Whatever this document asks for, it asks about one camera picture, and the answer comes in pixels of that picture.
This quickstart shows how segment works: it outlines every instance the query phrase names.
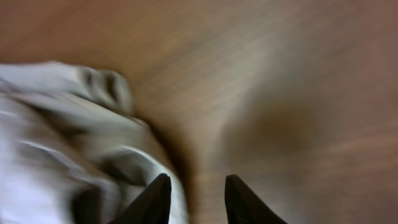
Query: crumpled fabric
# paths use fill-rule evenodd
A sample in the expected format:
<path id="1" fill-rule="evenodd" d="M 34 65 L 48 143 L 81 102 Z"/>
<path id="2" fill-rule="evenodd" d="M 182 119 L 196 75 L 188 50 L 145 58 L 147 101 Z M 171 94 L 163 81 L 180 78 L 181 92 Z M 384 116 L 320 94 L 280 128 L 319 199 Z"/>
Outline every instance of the crumpled fabric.
<path id="1" fill-rule="evenodd" d="M 169 223 L 188 223 L 182 185 L 116 72 L 0 65 L 0 151 L 0 223 L 72 224 L 72 198 L 92 186 L 101 192 L 100 223 L 109 223 L 142 189 L 103 172 L 105 161 L 146 185 L 169 175 Z"/>

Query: brown surface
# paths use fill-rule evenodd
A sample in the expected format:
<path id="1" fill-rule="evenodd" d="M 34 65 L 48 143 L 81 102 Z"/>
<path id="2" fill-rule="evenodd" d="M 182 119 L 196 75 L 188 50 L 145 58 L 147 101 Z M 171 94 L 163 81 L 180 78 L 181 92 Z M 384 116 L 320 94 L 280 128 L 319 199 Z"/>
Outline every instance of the brown surface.
<path id="1" fill-rule="evenodd" d="M 398 223 L 398 2 L 0 1 L 0 61 L 111 68 L 185 158 L 192 220 L 240 175 L 289 223 Z"/>

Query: white fabric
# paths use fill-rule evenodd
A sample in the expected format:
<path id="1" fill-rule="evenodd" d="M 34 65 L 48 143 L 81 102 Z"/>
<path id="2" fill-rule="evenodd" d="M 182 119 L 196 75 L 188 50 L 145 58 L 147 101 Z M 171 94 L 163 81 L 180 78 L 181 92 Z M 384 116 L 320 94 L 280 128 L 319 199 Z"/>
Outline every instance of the white fabric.
<path id="1" fill-rule="evenodd" d="M 70 200 L 91 185 L 101 189 L 108 223 L 126 199 L 97 165 L 120 156 L 121 167 L 144 170 L 146 184 L 168 174 L 169 223 L 188 223 L 182 185 L 148 125 L 134 117 L 122 76 L 58 62 L 0 65 L 0 94 L 0 223 L 72 224 Z"/>

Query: white cloth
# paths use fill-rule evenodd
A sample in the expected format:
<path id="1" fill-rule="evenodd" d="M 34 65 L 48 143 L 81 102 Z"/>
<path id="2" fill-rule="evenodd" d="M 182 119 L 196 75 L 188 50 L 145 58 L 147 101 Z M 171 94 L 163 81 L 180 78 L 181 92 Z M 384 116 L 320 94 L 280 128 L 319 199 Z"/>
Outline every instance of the white cloth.
<path id="1" fill-rule="evenodd" d="M 140 167 L 146 184 L 168 174 L 169 223 L 188 223 L 182 185 L 132 107 L 127 81 L 112 71 L 0 65 L 0 223 L 72 224 L 72 197 L 92 185 L 101 189 L 101 222 L 108 223 L 125 199 L 98 165 L 115 157 L 126 172 Z"/>

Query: wooden floor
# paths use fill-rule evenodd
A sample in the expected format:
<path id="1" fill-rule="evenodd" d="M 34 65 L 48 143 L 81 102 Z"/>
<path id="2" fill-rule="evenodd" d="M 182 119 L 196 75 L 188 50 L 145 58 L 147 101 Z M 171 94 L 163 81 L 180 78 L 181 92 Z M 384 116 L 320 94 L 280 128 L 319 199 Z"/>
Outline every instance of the wooden floor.
<path id="1" fill-rule="evenodd" d="M 0 62 L 131 81 L 192 223 L 238 174 L 289 223 L 398 223 L 398 1 L 0 1 Z"/>

